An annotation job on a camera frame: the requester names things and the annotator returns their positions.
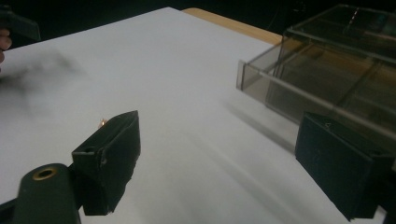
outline transparent plastic box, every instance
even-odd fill
[[[396,155],[396,14],[339,5],[240,62],[237,88],[299,123],[329,116]]]

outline person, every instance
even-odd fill
[[[9,37],[8,29],[0,29],[0,63],[2,63],[5,59],[4,50],[9,49],[11,47],[12,40]]]

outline white tabletop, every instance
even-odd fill
[[[164,8],[7,51],[0,203],[30,170],[69,165],[101,119],[138,110],[134,176],[114,214],[82,223],[348,223],[282,148],[298,127],[235,87],[238,61],[268,48]]]

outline finger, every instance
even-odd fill
[[[6,50],[11,47],[12,40],[8,36],[0,36],[0,49]]]
[[[0,29],[0,35],[9,36],[9,30],[4,28]]]
[[[4,53],[2,50],[0,50],[0,63],[2,63],[5,59]]]

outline black object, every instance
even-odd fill
[[[395,217],[395,157],[335,120],[305,113],[297,161],[348,219],[373,218],[382,205]]]
[[[0,5],[0,28],[7,28],[12,33],[23,35],[35,41],[41,39],[38,24],[35,21],[15,14],[11,7],[6,5]]]
[[[73,164],[48,164],[21,181],[18,198],[0,205],[0,223],[80,223],[115,210],[140,155],[137,111],[118,115],[72,152]]]

